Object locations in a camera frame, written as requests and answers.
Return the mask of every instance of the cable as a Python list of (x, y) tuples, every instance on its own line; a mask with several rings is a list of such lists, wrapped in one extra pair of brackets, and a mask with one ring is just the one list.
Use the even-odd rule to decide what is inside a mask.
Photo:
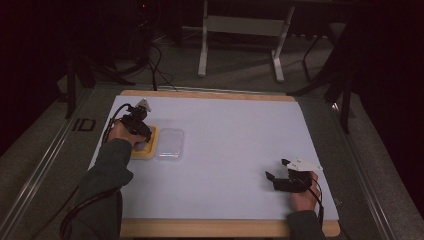
[(68, 199), (66, 199), (66, 201), (63, 203), (63, 205), (52, 215), (52, 217), (50, 217), (50, 219), (40, 229), (38, 229), (38, 231), (36, 233), (34, 233), (34, 235), (32, 235), (32, 237), (30, 238), (31, 240), (36, 239), (46, 229), (46, 227), (48, 225), (50, 225), (50, 223), (59, 215), (59, 213), (62, 212), (62, 210), (65, 208), (65, 206), (69, 203), (69, 201), (75, 195), (77, 190), (78, 190), (78, 186), (75, 187), (75, 189), (72, 191), (72, 193), (68, 197)]
[[(165, 72), (162, 72), (162, 71), (160, 71), (159, 69), (158, 69), (158, 73), (160, 74), (160, 76), (163, 78), (163, 80), (166, 82), (166, 84), (168, 84), (169, 86), (171, 86), (176, 92), (178, 92), (178, 89), (171, 83), (173, 80), (174, 80), (174, 76), (172, 76), (171, 74), (169, 74), (169, 73), (165, 73)], [(165, 76), (163, 76), (163, 75), (168, 75), (168, 76), (170, 76), (171, 77), (171, 80), (168, 80), (168, 79), (166, 79), (165, 78)]]
[(323, 221), (324, 221), (324, 206), (322, 205), (322, 191), (321, 191), (321, 186), (319, 185), (319, 183), (313, 179), (312, 177), (310, 177), (310, 179), (312, 179), (314, 182), (316, 182), (319, 191), (321, 192), (321, 199), (314, 193), (314, 191), (312, 191), (312, 189), (310, 187), (308, 187), (308, 185), (305, 184), (305, 182), (303, 182), (300, 178), (296, 178), (296, 180), (298, 180), (299, 182), (301, 182), (305, 187), (308, 188), (308, 191), (312, 194), (312, 196), (314, 196), (314, 198), (317, 200), (318, 204), (319, 204), (319, 212), (318, 212), (318, 220), (319, 223), (322, 227)]
[[(155, 27), (157, 27), (158, 25), (159, 25), (159, 22), (160, 22), (160, 19), (161, 19), (161, 5), (160, 5), (160, 2), (159, 2), (159, 0), (156, 0), (156, 3), (157, 3), (157, 9), (158, 9), (158, 13), (159, 13), (159, 17), (158, 17), (158, 19), (156, 20), (156, 22), (155, 22), (155, 24), (153, 25), (153, 26), (149, 26), (149, 27), (147, 27), (147, 28), (141, 28), (140, 26), (141, 25), (143, 25), (143, 23), (141, 23), (139, 26), (138, 26), (138, 29), (137, 30), (148, 30), (148, 29), (153, 29), (153, 28), (155, 28)], [(103, 18), (103, 15), (101, 14), (101, 12), (100, 12), (100, 7), (99, 7), (99, 4), (96, 2), (96, 4), (97, 4), (97, 10), (99, 11), (99, 16), (100, 16), (100, 18)], [(131, 34), (131, 38), (130, 38), (130, 43), (129, 43), (129, 52), (131, 52), (131, 49), (132, 49), (132, 45), (133, 45), (133, 39), (134, 39), (134, 32)], [(137, 70), (142, 70), (142, 68), (144, 67), (144, 65), (145, 65), (145, 63), (142, 61), (142, 60), (140, 60), (140, 59), (138, 59), (138, 61), (136, 61), (135, 62), (135, 64), (134, 64), (134, 66), (131, 66), (131, 67), (128, 67), (128, 68), (126, 68), (126, 69), (121, 69), (121, 70), (115, 70), (115, 69), (111, 69), (111, 68), (108, 68), (108, 67), (105, 67), (108, 71), (110, 71), (110, 72), (112, 72), (112, 73), (115, 73), (115, 74), (118, 74), (118, 75), (125, 75), (125, 74), (130, 74), (130, 73), (133, 73), (133, 72), (135, 72), (135, 71), (137, 71)]]
[(109, 119), (109, 123), (105, 129), (105, 131), (103, 132), (103, 136), (102, 136), (102, 144), (105, 143), (107, 141), (107, 137), (109, 136), (109, 132), (110, 129), (112, 128), (112, 124), (115, 122), (116, 116), (118, 115), (118, 113), (122, 110), (122, 108), (124, 107), (128, 107), (128, 108), (132, 108), (132, 106), (129, 103), (125, 103), (124, 105), (120, 106), (118, 108), (118, 110), (116, 110), (116, 112), (113, 114), (112, 118)]
[(158, 47), (156, 47), (155, 45), (153, 45), (153, 44), (152, 44), (152, 47), (159, 52), (159, 59), (156, 62), (154, 68), (152, 66), (153, 63), (151, 63), (151, 62), (153, 62), (153, 61), (151, 59), (149, 59), (149, 61), (147, 61), (147, 62), (149, 64), (149, 66), (150, 66), (150, 70), (152, 71), (152, 85), (153, 85), (153, 90), (154, 91), (157, 91), (158, 90), (158, 87), (157, 87), (157, 83), (156, 83), (156, 71), (157, 71), (157, 68), (159, 66), (160, 61), (162, 60), (162, 51)]
[(114, 188), (105, 192), (102, 192), (92, 198), (89, 198), (85, 200), (84, 202), (78, 204), (77, 206), (73, 207), (71, 211), (65, 216), (65, 218), (62, 221), (62, 224), (60, 225), (60, 237), (63, 238), (65, 235), (66, 228), (68, 224), (72, 221), (72, 219), (84, 208), (90, 206), (91, 204), (102, 200), (104, 198), (107, 198), (111, 196), (112, 194), (115, 194), (120, 191), (121, 188)]

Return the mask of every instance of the white board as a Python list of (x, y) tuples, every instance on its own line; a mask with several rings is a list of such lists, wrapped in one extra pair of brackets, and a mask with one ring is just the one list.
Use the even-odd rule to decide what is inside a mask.
[[(109, 117), (142, 98), (117, 96)], [(183, 153), (176, 162), (130, 161), (134, 179), (122, 188), (123, 218), (275, 220), (292, 212), (290, 194), (275, 191), (265, 171), (286, 178), (281, 159), (297, 156), (319, 164), (297, 102), (146, 98), (152, 112), (145, 123), (183, 130)], [(336, 220), (325, 176), (317, 174), (324, 219)]]

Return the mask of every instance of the black cable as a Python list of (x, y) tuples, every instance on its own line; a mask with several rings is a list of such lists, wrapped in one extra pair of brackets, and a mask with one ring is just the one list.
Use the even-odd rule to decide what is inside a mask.
[[(158, 3), (158, 9), (159, 9), (159, 11), (160, 11), (160, 3), (159, 3), (159, 0), (157, 0), (157, 3)], [(101, 18), (101, 19), (103, 19), (103, 15), (102, 15), (102, 13), (101, 13), (101, 11), (100, 11), (99, 3), (98, 3), (98, 2), (96, 2), (96, 5), (97, 5), (97, 10), (98, 10), (99, 16), (100, 16), (100, 18)], [(105, 28), (105, 26), (104, 26), (104, 21), (103, 21), (103, 20), (101, 21), (101, 23), (102, 23), (102, 27), (103, 27), (103, 28)], [(133, 35), (134, 35), (134, 34), (132, 34), (131, 39), (130, 39), (130, 47), (129, 47), (129, 51), (131, 51), (132, 39), (133, 39), (133, 37), (134, 37)], [(134, 64), (133, 66), (128, 67), (128, 68), (126, 68), (126, 69), (119, 69), (119, 70), (115, 70), (115, 69), (111, 69), (111, 68), (108, 68), (108, 67), (105, 67), (105, 68), (106, 68), (109, 72), (115, 73), (115, 74), (117, 74), (117, 75), (125, 75), (125, 74), (133, 73), (133, 72), (135, 72), (135, 71), (137, 71), (137, 70), (140, 70), (143, 66), (144, 66), (143, 61), (138, 60), (138, 61), (136, 61), (136, 62), (135, 62), (135, 64)], [(97, 70), (95, 70), (95, 69), (92, 69), (92, 70), (94, 70), (94, 71), (96, 71), (96, 72), (99, 72), (99, 73), (104, 74), (104, 72), (97, 71)]]
[(118, 110), (116, 110), (116, 112), (113, 114), (112, 118), (109, 119), (109, 123), (105, 129), (105, 131), (103, 132), (102, 135), (102, 144), (105, 143), (107, 141), (107, 137), (109, 136), (109, 131), (112, 128), (112, 124), (115, 122), (116, 116), (118, 115), (118, 113), (121, 111), (122, 108), (124, 107), (128, 107), (131, 108), (132, 106), (129, 103), (125, 103), (124, 105), (120, 106), (118, 108)]
[(153, 90), (154, 91), (157, 91), (158, 90), (158, 86), (157, 86), (157, 83), (156, 83), (156, 71), (158, 69), (158, 66), (159, 66), (160, 61), (162, 60), (162, 51), (158, 47), (156, 47), (155, 45), (153, 45), (153, 44), (152, 44), (152, 47), (159, 52), (159, 59), (156, 62), (156, 64), (154, 64), (155, 65), (154, 68), (152, 66), (152, 63), (151, 62), (153, 62), (153, 61), (151, 59), (149, 59), (149, 61), (147, 61), (147, 62), (149, 64), (149, 66), (150, 66), (150, 70), (152, 71), (152, 85), (153, 85)]
[(36, 239), (46, 229), (46, 227), (48, 225), (50, 225), (50, 223), (59, 215), (59, 213), (62, 212), (62, 210), (66, 207), (66, 205), (69, 203), (69, 201), (75, 195), (77, 190), (78, 190), (78, 186), (75, 187), (75, 189), (72, 191), (71, 195), (69, 195), (68, 199), (66, 199), (66, 201), (63, 203), (63, 205), (52, 215), (52, 217), (50, 217), (50, 219), (36, 233), (34, 233), (34, 235), (32, 235), (32, 237), (30, 238), (31, 240)]
[[(169, 74), (169, 73), (165, 73), (165, 72), (162, 72), (162, 71), (160, 71), (159, 69), (158, 69), (158, 73), (160, 74), (160, 76), (163, 78), (163, 80), (166, 82), (166, 84), (168, 84), (169, 86), (171, 86), (176, 92), (178, 92), (178, 89), (174, 86), (174, 84), (172, 84), (171, 82), (174, 80), (174, 76), (172, 76), (171, 74)], [(168, 79), (166, 79), (165, 78), (165, 76), (163, 76), (163, 75), (168, 75), (168, 76), (170, 76), (171, 77), (171, 80), (168, 80)]]
[(68, 226), (68, 224), (72, 221), (72, 219), (84, 208), (86, 208), (87, 206), (90, 206), (91, 204), (102, 200), (104, 198), (107, 198), (109, 196), (111, 196), (112, 194), (115, 194), (117, 192), (120, 191), (120, 188), (114, 188), (105, 192), (102, 192), (100, 194), (97, 194), (94, 197), (91, 197), (87, 200), (85, 200), (84, 202), (78, 204), (77, 206), (73, 207), (71, 209), (71, 211), (69, 211), (69, 213), (65, 216), (65, 218), (63, 219), (61, 225), (60, 225), (60, 238), (63, 238), (65, 235), (65, 231), (66, 228)]
[(322, 191), (321, 191), (321, 186), (319, 185), (319, 183), (313, 179), (312, 177), (310, 178), (312, 179), (314, 182), (317, 183), (318, 187), (319, 187), (319, 191), (321, 193), (321, 199), (314, 193), (314, 191), (312, 191), (312, 189), (310, 187), (308, 187), (305, 182), (303, 182), (301, 179), (296, 178), (296, 180), (298, 180), (299, 182), (301, 182), (303, 185), (305, 185), (305, 187), (308, 188), (308, 191), (312, 194), (312, 196), (314, 196), (314, 198), (317, 200), (318, 204), (319, 204), (319, 212), (318, 212), (318, 220), (319, 223), (322, 227), (322, 224), (324, 222), (324, 206), (322, 205)]

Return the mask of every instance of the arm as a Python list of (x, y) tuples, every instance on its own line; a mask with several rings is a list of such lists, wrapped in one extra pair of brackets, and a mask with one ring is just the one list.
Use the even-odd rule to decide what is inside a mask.
[[(315, 173), (311, 172), (311, 176), (315, 181), (318, 180), (318, 176)], [(319, 192), (315, 181), (312, 181), (311, 190), (317, 196), (320, 196), (321, 193)], [(290, 229), (290, 239), (325, 239), (321, 225), (314, 212), (315, 205), (317, 203), (315, 197), (309, 191), (305, 191), (302, 193), (292, 193), (291, 199), (295, 212), (287, 216), (287, 222)]]
[[(80, 181), (76, 204), (128, 184), (133, 177), (127, 169), (132, 146), (143, 140), (116, 122), (95, 165)], [(65, 239), (119, 239), (121, 220), (122, 196), (118, 191), (83, 208), (66, 228)]]

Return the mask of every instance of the chair leg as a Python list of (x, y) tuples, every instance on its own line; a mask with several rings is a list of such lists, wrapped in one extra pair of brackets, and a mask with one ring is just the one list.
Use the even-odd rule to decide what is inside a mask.
[(305, 71), (306, 79), (308, 80), (308, 82), (311, 81), (311, 77), (309, 76), (308, 67), (306, 66), (306, 56), (308, 56), (309, 52), (312, 50), (315, 44), (317, 44), (320, 38), (321, 38), (320, 36), (317, 36), (317, 38), (314, 40), (314, 42), (311, 44), (308, 51), (306, 51), (305, 55), (303, 55), (303, 58), (302, 58), (302, 65), (303, 65), (303, 69)]
[(352, 76), (347, 76), (343, 91), (342, 112), (340, 123), (347, 134), (349, 134), (348, 118), (350, 110), (350, 97), (352, 95)]

